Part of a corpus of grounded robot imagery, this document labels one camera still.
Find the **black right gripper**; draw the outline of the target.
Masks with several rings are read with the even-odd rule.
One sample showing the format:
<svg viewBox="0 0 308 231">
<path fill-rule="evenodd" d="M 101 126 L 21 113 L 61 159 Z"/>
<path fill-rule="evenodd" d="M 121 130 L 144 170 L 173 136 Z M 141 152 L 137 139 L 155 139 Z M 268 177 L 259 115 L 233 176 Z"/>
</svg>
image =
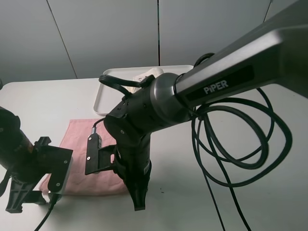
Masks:
<svg viewBox="0 0 308 231">
<path fill-rule="evenodd" d="M 125 183 L 133 201 L 134 210 L 145 210 L 145 200 L 151 174 L 151 134 L 133 135 L 131 138 L 116 132 L 114 170 Z"/>
</svg>

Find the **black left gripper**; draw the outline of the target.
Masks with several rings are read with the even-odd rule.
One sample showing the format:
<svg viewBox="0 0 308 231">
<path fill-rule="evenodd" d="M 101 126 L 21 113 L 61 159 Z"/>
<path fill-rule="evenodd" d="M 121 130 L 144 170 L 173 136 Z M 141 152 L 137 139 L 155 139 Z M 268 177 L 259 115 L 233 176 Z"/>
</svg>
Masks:
<svg viewBox="0 0 308 231">
<path fill-rule="evenodd" d="M 4 168 L 20 180 L 12 179 L 11 182 L 6 207 L 6 211 L 11 214 L 22 213 L 24 203 L 46 204 L 42 192 L 33 191 L 33 183 L 28 183 L 46 175 L 39 169 L 38 154 L 38 150 L 28 138 L 4 139 Z"/>
</svg>

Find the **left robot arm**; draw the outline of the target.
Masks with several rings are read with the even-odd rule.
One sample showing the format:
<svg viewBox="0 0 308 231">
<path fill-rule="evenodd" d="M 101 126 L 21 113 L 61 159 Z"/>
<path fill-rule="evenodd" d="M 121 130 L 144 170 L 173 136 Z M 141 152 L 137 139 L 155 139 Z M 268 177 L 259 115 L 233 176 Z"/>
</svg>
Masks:
<svg viewBox="0 0 308 231">
<path fill-rule="evenodd" d="M 24 203 L 46 204 L 34 187 L 44 175 L 51 173 L 50 166 L 39 157 L 39 151 L 21 131 L 20 118 L 0 108 L 0 165 L 6 169 L 0 181 L 3 195 L 11 181 L 6 211 L 22 213 Z"/>
</svg>

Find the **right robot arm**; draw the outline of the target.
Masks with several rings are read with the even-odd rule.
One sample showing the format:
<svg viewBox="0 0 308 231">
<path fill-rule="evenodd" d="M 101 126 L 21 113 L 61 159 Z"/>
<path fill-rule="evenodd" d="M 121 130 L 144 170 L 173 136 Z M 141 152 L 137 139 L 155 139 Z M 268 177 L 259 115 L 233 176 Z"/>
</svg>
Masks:
<svg viewBox="0 0 308 231">
<path fill-rule="evenodd" d="M 184 123 L 193 107 L 267 84 L 308 94 L 308 3 L 298 0 L 189 72 L 165 73 L 124 98 L 104 120 L 135 210 L 145 209 L 150 135 Z"/>
</svg>

